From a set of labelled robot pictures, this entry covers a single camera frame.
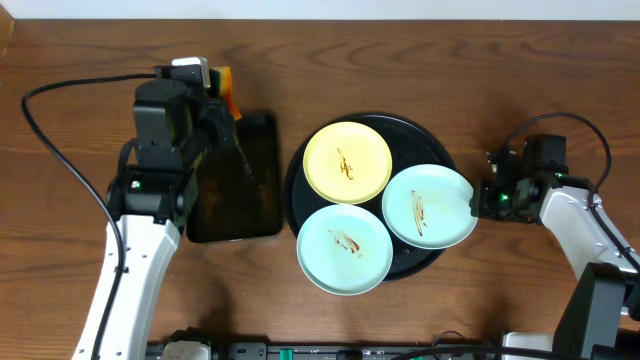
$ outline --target wooden table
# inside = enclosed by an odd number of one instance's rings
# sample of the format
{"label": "wooden table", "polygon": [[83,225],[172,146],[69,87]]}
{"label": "wooden table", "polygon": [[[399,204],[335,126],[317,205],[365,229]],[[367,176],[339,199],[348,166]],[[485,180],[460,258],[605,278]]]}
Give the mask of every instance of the wooden table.
{"label": "wooden table", "polygon": [[[475,182],[488,175],[485,152],[521,121],[550,111],[583,114],[613,149],[605,208],[640,247],[638,23],[18,21],[0,68],[1,358],[71,356],[106,226],[28,129],[20,97],[55,81],[149,72],[191,55],[232,67],[242,109],[275,111],[283,170],[321,124],[380,110],[422,124]],[[135,136],[137,84],[62,89],[32,102],[53,142],[102,191],[120,146]],[[585,126],[558,119],[531,131],[566,135],[572,173],[600,175],[603,151]],[[151,339],[189,325],[224,340],[281,342],[428,343],[447,329],[482,339],[503,330],[550,332],[575,283],[545,228],[482,220],[425,271],[337,297],[307,280],[285,225],[262,240],[183,239]]]}

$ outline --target dirty plate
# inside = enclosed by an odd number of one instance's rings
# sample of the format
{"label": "dirty plate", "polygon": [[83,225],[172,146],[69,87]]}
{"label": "dirty plate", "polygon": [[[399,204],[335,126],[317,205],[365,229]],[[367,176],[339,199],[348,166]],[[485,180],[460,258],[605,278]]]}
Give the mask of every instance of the dirty plate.
{"label": "dirty plate", "polygon": [[339,204],[360,204],[378,195],[391,177],[391,151],[382,136],[356,122],[318,131],[302,160],[309,185]]}
{"label": "dirty plate", "polygon": [[471,216],[473,187],[457,172],[417,165],[396,175],[382,196],[382,214],[401,240],[423,249],[443,249],[464,240],[478,221]]}
{"label": "dirty plate", "polygon": [[391,237],[365,209],[331,205],[315,212],[298,234],[298,261],[318,287],[357,295],[376,287],[391,267]]}

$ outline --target orange object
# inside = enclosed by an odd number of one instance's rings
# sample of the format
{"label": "orange object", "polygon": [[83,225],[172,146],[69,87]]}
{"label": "orange object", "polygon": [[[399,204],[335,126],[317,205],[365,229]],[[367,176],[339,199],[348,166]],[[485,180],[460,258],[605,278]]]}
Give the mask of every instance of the orange object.
{"label": "orange object", "polygon": [[229,112],[231,112],[233,119],[240,120],[240,118],[242,118],[242,114],[240,114],[240,109],[238,109],[232,98],[233,82],[231,80],[231,68],[228,66],[219,66],[214,67],[213,70],[220,74],[220,93],[218,96],[227,103]]}

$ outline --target black cable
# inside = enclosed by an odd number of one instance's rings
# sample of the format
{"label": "black cable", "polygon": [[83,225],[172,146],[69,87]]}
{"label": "black cable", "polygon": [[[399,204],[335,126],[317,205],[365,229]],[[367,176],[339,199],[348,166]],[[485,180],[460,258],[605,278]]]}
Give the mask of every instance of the black cable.
{"label": "black cable", "polygon": [[449,346],[449,347],[439,347],[439,348],[430,348],[424,350],[412,351],[406,354],[398,355],[391,360],[412,360],[421,356],[434,356],[434,355],[444,355],[444,354],[495,354],[495,355],[513,355],[513,356],[522,356],[522,357],[530,357],[534,359],[545,359],[545,360],[584,360],[584,358],[571,356],[571,355],[562,355],[552,353],[550,351],[543,350],[533,350],[533,349],[524,349],[524,348],[514,348],[514,347],[498,347],[498,346],[482,346],[482,345],[462,345],[462,346]]}
{"label": "black cable", "polygon": [[118,246],[118,266],[115,269],[115,277],[113,278],[113,284],[111,285],[111,290],[109,291],[109,297],[107,298],[107,303],[104,307],[104,312],[102,313],[102,318],[100,319],[100,325],[98,326],[98,331],[96,332],[96,340],[93,344],[93,349],[91,352],[91,359],[97,360],[99,358],[100,346],[102,345],[102,337],[104,336],[104,331],[107,327],[107,321],[109,320],[109,314],[111,313],[111,308],[113,307],[113,301],[115,300],[116,293],[118,292],[118,286],[120,285],[120,279],[122,278],[122,273],[124,271],[124,263],[125,263],[125,248],[124,242],[122,241],[122,235],[120,234],[120,230],[118,229],[118,224],[113,220],[111,214],[109,213],[109,209],[105,204],[100,194],[96,191],[96,189],[91,185],[89,180],[87,180],[82,173],[69,161],[61,152],[56,148],[53,143],[47,138],[47,136],[40,130],[40,127],[36,123],[35,119],[31,115],[29,111],[29,99],[32,97],[41,94],[45,91],[59,89],[66,86],[74,86],[74,85],[85,85],[85,84],[99,84],[113,81],[122,81],[122,80],[131,80],[131,79],[151,79],[155,78],[153,74],[132,74],[132,75],[121,75],[121,76],[110,76],[110,77],[101,77],[101,78],[93,78],[93,79],[79,79],[79,80],[69,80],[62,81],[55,84],[49,84],[45,86],[41,86],[34,90],[29,91],[22,98],[22,112],[24,113],[24,117],[27,119],[27,122],[31,126],[31,130],[36,136],[42,141],[42,143],[53,153],[55,157],[57,157],[68,169],[73,173],[73,175],[80,180],[82,185],[89,191],[91,196],[96,200],[104,214],[107,216],[107,220],[111,228],[113,229],[113,233],[115,235],[116,244]]}
{"label": "black cable", "polygon": [[593,202],[594,195],[598,192],[598,188],[600,188],[600,185],[604,183],[605,179],[609,175],[609,170],[611,170],[611,149],[609,148],[609,143],[607,142],[607,139],[604,137],[600,129],[598,129],[587,118],[577,114],[573,114],[573,113],[556,112],[556,113],[538,115],[522,123],[505,139],[504,143],[502,144],[503,151],[508,149],[509,141],[511,141],[514,137],[516,137],[522,130],[528,128],[529,126],[533,125],[534,123],[542,119],[553,118],[553,117],[567,117],[567,118],[571,118],[571,119],[582,122],[583,124],[591,128],[591,130],[593,130],[593,132],[598,136],[598,138],[602,142],[602,146],[604,147],[606,163],[605,163],[604,171],[600,176],[600,179],[598,179],[598,182],[596,182],[594,187],[591,190],[589,190],[589,195],[587,199],[588,207],[589,207],[589,210],[591,211],[591,214],[593,215],[593,218],[596,220],[598,225],[600,225],[600,228],[602,228],[602,231],[604,231],[604,233],[607,234],[611,242],[616,246],[616,248],[620,252],[620,256],[621,257],[624,256],[624,258],[629,262],[629,264],[631,264],[631,266],[633,266],[633,268],[638,272],[638,274],[640,274],[640,264],[638,264],[638,261],[636,261],[636,259],[631,254],[632,252],[631,247],[625,247],[624,245],[622,245],[620,240],[618,240],[618,238],[613,234],[611,229],[609,229],[607,224],[605,224],[602,217],[600,217],[600,214],[598,213],[598,205]]}
{"label": "black cable", "polygon": [[[455,331],[455,330],[446,330],[441,332],[438,336],[436,336],[435,340],[433,340],[433,342],[431,343],[431,348],[435,348],[436,345],[438,345],[438,341],[440,341],[440,338],[442,338],[444,335],[448,335],[448,334],[455,334],[458,335],[463,341],[467,341],[467,338],[464,337],[464,335],[460,334],[459,332]],[[433,355],[434,358],[436,358],[436,360],[440,360],[440,356],[438,355]]]}

